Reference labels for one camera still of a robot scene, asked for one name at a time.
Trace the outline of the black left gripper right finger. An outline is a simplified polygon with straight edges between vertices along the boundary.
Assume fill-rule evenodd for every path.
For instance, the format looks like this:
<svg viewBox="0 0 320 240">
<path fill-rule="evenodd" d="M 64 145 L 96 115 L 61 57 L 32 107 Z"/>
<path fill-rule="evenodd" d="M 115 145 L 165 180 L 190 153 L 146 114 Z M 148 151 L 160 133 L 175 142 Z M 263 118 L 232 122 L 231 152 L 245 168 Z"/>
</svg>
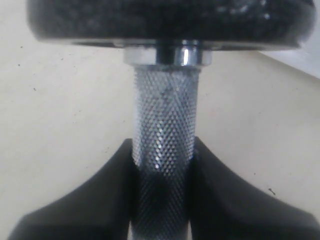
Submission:
<svg viewBox="0 0 320 240">
<path fill-rule="evenodd" d="M 318 240 L 316 218 L 254 187 L 199 139 L 190 168 L 194 240 Z"/>
</svg>

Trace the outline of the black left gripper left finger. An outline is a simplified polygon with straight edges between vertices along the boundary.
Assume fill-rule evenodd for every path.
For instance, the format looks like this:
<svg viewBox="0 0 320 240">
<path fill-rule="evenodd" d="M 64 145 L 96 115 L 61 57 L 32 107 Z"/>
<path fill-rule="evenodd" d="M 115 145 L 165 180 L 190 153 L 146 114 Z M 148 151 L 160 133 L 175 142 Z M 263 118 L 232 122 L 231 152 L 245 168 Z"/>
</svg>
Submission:
<svg viewBox="0 0 320 240">
<path fill-rule="evenodd" d="M 126 240 L 137 176 L 126 139 L 89 180 L 62 198 L 26 214 L 10 240 Z"/>
</svg>

